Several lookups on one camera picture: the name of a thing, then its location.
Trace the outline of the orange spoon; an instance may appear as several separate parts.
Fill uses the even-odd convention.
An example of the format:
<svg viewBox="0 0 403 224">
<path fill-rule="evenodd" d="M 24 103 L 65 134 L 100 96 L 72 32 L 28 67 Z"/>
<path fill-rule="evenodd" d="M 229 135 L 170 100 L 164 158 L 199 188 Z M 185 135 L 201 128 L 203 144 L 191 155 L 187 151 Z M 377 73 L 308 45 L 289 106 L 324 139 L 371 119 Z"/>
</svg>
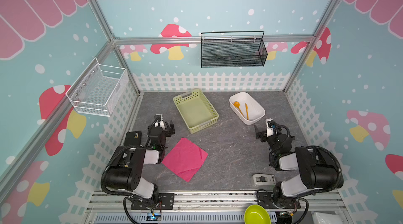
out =
<svg viewBox="0 0 403 224">
<path fill-rule="evenodd" d="M 234 102 L 234 107 L 237 108 L 237 110 L 239 111 L 239 113 L 244 117 L 244 114 L 240 108 L 240 103 L 238 101 Z"/>
</svg>

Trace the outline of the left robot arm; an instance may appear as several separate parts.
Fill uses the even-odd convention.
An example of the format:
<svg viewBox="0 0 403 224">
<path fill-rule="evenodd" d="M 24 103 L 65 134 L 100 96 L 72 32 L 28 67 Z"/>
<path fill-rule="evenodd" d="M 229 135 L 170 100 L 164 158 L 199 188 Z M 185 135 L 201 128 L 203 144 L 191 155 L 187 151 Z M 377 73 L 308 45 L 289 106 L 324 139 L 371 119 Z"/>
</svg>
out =
<svg viewBox="0 0 403 224">
<path fill-rule="evenodd" d="M 142 177 L 144 165 L 162 163 L 166 139 L 175 134 L 173 122 L 165 122 L 157 115 L 148 126 L 147 141 L 141 144 L 142 132 L 126 134 L 125 143 L 115 149 L 101 176 L 101 189 L 109 195 L 126 196 L 139 201 L 141 206 L 152 208 L 161 204 L 158 186 Z"/>
</svg>

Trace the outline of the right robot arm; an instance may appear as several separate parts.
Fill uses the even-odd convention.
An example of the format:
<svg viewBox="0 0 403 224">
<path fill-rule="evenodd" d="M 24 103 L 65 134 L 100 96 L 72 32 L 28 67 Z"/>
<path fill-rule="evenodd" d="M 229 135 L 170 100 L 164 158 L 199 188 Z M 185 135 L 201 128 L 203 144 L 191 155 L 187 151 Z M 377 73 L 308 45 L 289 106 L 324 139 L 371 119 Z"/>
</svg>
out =
<svg viewBox="0 0 403 224">
<path fill-rule="evenodd" d="M 309 195 L 327 193 L 344 185 L 339 160 L 324 147 L 310 145 L 292 147 L 295 137 L 288 127 L 272 121 L 266 129 L 255 128 L 256 139 L 269 144 L 269 166 L 277 171 L 299 174 L 277 182 L 272 192 L 257 191 L 258 204 L 266 209 L 299 208 L 299 201 Z"/>
</svg>

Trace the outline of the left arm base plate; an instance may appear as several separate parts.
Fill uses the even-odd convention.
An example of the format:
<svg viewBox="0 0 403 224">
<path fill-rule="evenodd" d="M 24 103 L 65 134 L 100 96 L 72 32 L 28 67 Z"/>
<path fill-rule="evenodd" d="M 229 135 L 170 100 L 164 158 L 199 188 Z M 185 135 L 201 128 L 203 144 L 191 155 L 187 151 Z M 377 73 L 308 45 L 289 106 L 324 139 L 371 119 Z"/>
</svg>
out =
<svg viewBox="0 0 403 224">
<path fill-rule="evenodd" d="M 150 199 L 135 200 L 130 208 L 131 210 L 172 210 L 174 199 L 174 193 L 159 193 L 158 196 L 154 195 Z"/>
</svg>

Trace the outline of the green perforated plastic basket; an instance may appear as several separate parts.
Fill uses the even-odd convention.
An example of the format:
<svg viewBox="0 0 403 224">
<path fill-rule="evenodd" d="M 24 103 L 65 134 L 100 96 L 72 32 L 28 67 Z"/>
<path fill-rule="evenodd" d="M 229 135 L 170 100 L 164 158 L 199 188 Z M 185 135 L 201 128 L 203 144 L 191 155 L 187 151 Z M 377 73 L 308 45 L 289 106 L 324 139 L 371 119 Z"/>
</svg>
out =
<svg viewBox="0 0 403 224">
<path fill-rule="evenodd" d="M 219 119 L 219 114 L 200 89 L 194 89 L 173 98 L 189 132 L 206 129 Z"/>
</svg>

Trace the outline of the pink paper napkin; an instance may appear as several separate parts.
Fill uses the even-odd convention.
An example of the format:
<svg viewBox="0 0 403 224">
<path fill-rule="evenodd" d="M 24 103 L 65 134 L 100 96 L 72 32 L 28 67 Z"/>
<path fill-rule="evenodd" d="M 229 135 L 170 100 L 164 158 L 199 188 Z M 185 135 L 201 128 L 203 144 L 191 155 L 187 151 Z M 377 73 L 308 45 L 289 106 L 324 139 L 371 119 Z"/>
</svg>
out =
<svg viewBox="0 0 403 224">
<path fill-rule="evenodd" d="M 190 182 L 207 157 L 206 151 L 187 138 L 182 138 L 165 156 L 162 164 L 184 181 Z"/>
</svg>

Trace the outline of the orange chopstick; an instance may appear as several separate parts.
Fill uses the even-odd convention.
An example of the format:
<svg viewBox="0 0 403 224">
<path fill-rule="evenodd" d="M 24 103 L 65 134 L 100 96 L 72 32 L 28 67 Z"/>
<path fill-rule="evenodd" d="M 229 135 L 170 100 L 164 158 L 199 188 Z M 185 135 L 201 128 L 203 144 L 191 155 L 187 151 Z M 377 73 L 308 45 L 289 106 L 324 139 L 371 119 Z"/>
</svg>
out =
<svg viewBox="0 0 403 224">
<path fill-rule="evenodd" d="M 248 105 L 245 103 L 245 111 L 246 111 L 246 118 L 249 120 L 249 112 L 248 112 Z"/>
</svg>

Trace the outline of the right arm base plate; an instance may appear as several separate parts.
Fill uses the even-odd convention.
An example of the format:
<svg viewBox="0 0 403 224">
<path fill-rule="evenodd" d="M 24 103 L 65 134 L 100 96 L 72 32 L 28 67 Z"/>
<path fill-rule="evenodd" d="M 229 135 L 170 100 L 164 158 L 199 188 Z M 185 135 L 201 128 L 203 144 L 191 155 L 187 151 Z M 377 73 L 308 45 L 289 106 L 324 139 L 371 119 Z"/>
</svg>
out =
<svg viewBox="0 0 403 224">
<path fill-rule="evenodd" d="M 259 206 L 264 209 L 300 209 L 300 202 L 296 198 L 284 197 L 271 191 L 258 190 L 256 199 Z"/>
</svg>

